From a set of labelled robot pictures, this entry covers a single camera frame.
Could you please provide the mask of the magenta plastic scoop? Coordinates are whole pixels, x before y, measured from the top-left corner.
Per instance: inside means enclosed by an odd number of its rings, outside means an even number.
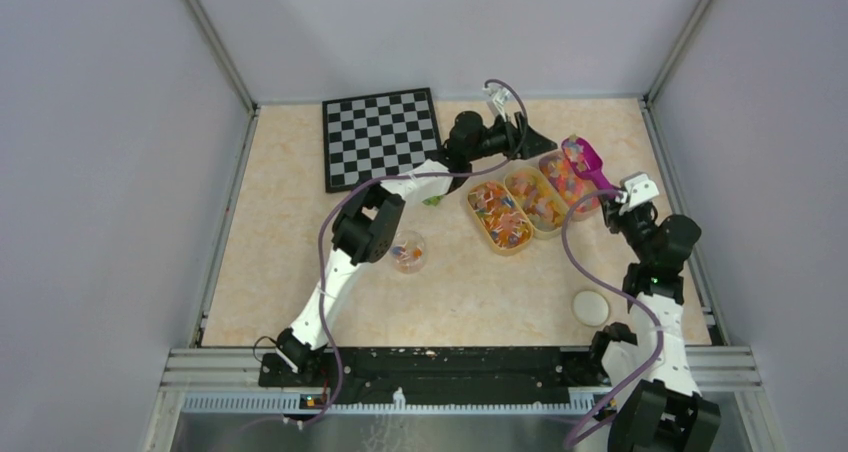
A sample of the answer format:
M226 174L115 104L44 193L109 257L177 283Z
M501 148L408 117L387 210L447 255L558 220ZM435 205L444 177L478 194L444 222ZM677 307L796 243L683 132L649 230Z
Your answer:
M561 142L561 151L578 178L590 182L596 190L621 193L621 189L605 176L604 162L588 140L577 135L569 136Z

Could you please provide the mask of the clear plastic cup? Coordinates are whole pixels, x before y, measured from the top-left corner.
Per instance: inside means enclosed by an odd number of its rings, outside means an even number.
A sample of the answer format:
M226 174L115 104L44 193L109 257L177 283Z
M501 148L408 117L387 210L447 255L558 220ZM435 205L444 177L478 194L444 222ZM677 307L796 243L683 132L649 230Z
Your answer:
M399 231L390 247L389 257L397 271L405 274L417 273L426 264L426 241L418 232Z

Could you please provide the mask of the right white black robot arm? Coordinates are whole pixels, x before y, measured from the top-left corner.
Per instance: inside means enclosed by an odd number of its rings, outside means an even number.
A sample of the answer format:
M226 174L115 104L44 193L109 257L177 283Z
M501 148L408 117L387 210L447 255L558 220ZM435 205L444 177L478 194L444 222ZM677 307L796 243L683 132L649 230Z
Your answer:
M659 221L650 201L633 209L611 198L600 203L608 230L623 235L637 257L621 287L628 323L615 322L596 333L586 357L589 376L615 390L607 448L708 451L721 412L692 376L682 327L682 270L702 230L685 215Z

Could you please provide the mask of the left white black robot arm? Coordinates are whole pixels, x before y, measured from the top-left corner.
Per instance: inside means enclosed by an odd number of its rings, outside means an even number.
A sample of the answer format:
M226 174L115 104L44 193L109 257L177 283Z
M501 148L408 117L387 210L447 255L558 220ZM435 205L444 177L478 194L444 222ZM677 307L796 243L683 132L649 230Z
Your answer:
M535 131L525 113L497 117L485 126L472 111L458 114L448 139L409 172L372 178L357 186L322 223L331 249L320 253L322 273L306 305L276 339L283 373L297 385L319 376L318 354L331 342L330 322L360 272L381 260L395 238L404 209L444 196L476 176L473 162L501 155L526 160L552 152L557 143Z

